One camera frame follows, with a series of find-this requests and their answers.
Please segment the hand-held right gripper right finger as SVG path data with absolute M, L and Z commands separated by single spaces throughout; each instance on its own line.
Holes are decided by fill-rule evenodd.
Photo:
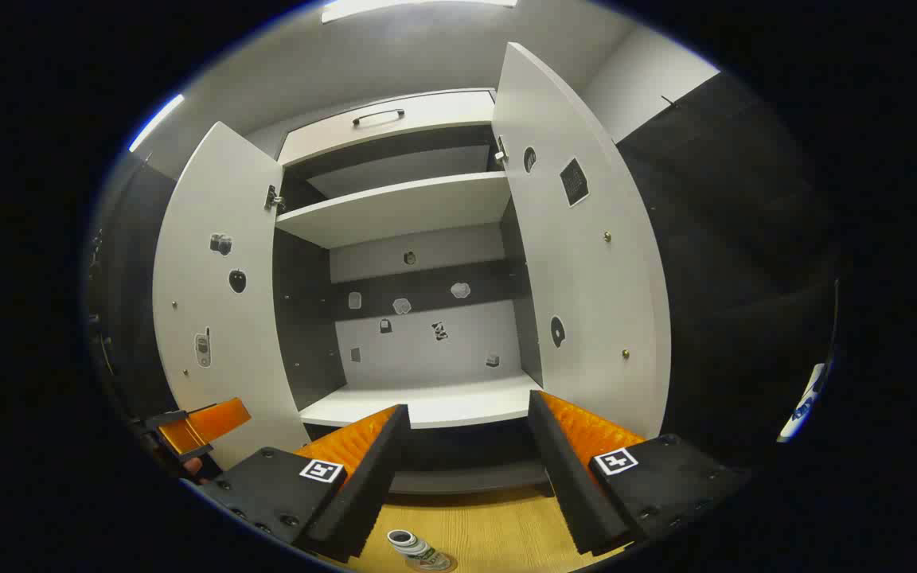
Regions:
M 534 389 L 528 425 L 576 550 L 644 548 L 688 528 L 750 480 L 674 433 L 654 439 Z

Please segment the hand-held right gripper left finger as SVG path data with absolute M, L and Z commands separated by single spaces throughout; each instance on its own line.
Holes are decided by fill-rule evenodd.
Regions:
M 363 551 L 410 431 L 408 406 L 386 407 L 295 452 L 262 447 L 201 497 L 277 544 L 345 563 Z

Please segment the white bottle with green label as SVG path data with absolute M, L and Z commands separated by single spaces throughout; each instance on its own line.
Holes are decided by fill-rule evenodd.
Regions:
M 451 573 L 456 568 L 454 557 L 434 548 L 422 537 L 403 529 L 390 530 L 387 540 L 404 562 L 418 573 Z

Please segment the white cabinet door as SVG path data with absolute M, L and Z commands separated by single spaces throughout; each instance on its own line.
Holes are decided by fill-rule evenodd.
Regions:
M 575 91 L 516 42 L 492 130 L 519 218 L 544 390 L 655 438 L 669 398 L 669 297 L 625 160 Z
M 186 411 L 240 399 L 250 420 L 214 440 L 223 470 L 262 447 L 308 442 L 291 394 L 275 320 L 276 209 L 283 167 L 218 121 L 176 181 L 152 276 L 156 342 Z

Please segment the white cabinet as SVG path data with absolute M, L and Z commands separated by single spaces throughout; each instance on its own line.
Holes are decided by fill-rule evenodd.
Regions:
M 271 155 L 288 131 L 403 96 L 285 120 Z M 419 179 L 502 173 L 494 145 L 491 124 L 440 128 L 283 166 L 277 213 Z M 338 249 L 275 228 L 273 283 L 285 370 L 310 439 L 401 403 L 412 432 L 394 493 L 548 489 L 525 421 L 542 374 L 512 197 L 495 224 Z

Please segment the black backdrop cloth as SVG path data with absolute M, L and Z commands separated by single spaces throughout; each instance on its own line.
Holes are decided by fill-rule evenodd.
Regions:
M 768 102 L 720 72 L 618 143 L 665 271 L 662 431 L 760 464 L 833 330 L 841 245 L 816 170 Z

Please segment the white cabinet shelf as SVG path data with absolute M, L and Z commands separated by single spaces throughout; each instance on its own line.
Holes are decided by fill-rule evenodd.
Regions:
M 278 231 L 323 249 L 500 221 L 512 196 L 503 173 L 434 177 L 322 201 L 277 216 Z

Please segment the white upper cabinet flap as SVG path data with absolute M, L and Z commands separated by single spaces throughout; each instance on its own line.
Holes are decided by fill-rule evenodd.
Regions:
M 466 88 L 403 95 L 347 109 L 288 131 L 275 159 L 281 166 L 296 166 L 317 156 L 397 135 L 490 126 L 495 102 L 492 88 Z M 396 108 L 404 109 L 405 116 L 398 119 L 394 114 L 385 114 L 366 119 L 359 127 L 352 124 L 360 115 Z

